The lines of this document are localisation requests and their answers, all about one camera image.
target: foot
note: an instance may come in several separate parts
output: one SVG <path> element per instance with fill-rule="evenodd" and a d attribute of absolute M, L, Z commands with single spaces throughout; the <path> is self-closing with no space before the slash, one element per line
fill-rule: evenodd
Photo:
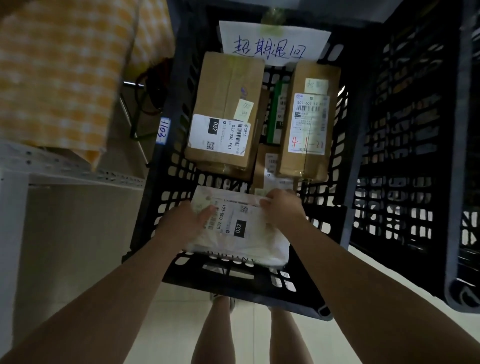
<path fill-rule="evenodd" d="M 219 297 L 226 297 L 226 296 L 222 296 L 222 295 L 216 294 L 216 293 L 210 293 L 210 301 L 212 301 L 212 302 Z M 230 300 L 230 313 L 232 313 L 233 309 L 235 308 L 236 300 L 235 300 L 235 298 L 232 298 L 232 297 L 226 297 L 226 298 L 228 298 Z"/>

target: leg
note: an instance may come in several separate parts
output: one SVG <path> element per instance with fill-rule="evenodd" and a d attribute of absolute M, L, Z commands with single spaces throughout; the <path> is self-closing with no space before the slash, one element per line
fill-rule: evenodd
<path fill-rule="evenodd" d="M 270 364 L 313 364 L 307 345 L 290 312 L 271 308 Z"/>
<path fill-rule="evenodd" d="M 230 326 L 230 299 L 218 296 L 193 351 L 192 364 L 235 364 L 232 329 Z"/>

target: crate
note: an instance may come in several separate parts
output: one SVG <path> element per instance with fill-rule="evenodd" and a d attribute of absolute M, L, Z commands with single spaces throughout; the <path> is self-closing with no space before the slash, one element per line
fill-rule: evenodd
<path fill-rule="evenodd" d="M 417 3 L 385 23 L 351 243 L 452 308 L 478 313 L 478 5 Z"/>
<path fill-rule="evenodd" d="M 186 5 L 177 37 L 175 57 L 163 116 L 171 119 L 165 145 L 157 144 L 149 164 L 144 195 L 135 224 L 131 251 L 138 251 L 154 234 L 165 211 L 189 199 L 197 185 L 245 192 L 251 181 L 203 173 L 184 158 L 195 93 L 206 51 L 220 51 L 219 20 L 259 23 L 268 9 L 229 1 L 208 6 Z M 337 117 L 333 132 L 328 181 L 304 183 L 298 190 L 312 224 L 347 248 L 353 223 L 353 196 L 360 167 L 368 111 L 372 101 L 375 72 L 381 48 L 375 40 L 378 24 L 315 16 L 311 12 L 286 11 L 286 25 L 331 31 L 322 64 L 342 68 Z M 338 57 L 334 53 L 341 49 Z M 279 79 L 289 79 L 292 70 L 267 67 L 263 87 L 273 90 Z M 266 141 L 266 121 L 262 142 Z M 222 268 L 225 274 L 212 271 Z M 307 271 L 293 249 L 282 271 L 220 257 L 180 253 L 169 266 L 164 282 L 214 292 L 226 296 L 279 306 L 318 319 L 332 318 Z"/>

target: hand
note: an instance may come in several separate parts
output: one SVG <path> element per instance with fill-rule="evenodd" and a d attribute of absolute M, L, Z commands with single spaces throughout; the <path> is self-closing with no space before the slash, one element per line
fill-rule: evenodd
<path fill-rule="evenodd" d="M 271 201 L 260 200 L 267 220 L 277 229 L 281 230 L 284 224 L 291 224 L 296 219 L 306 219 L 301 200 L 292 190 L 279 190 L 275 188 L 267 193 Z"/>
<path fill-rule="evenodd" d="M 215 209 L 215 206 L 210 205 L 196 214 L 189 200 L 182 201 L 160 219 L 154 238 L 166 238 L 166 242 L 178 253 L 202 232 Z"/>

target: person's right arm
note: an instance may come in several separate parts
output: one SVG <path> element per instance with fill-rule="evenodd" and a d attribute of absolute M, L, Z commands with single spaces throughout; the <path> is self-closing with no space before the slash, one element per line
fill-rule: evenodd
<path fill-rule="evenodd" d="M 480 343 L 435 306 L 315 228 L 293 193 L 272 190 L 267 218 L 290 241 L 364 364 L 480 363 Z"/>

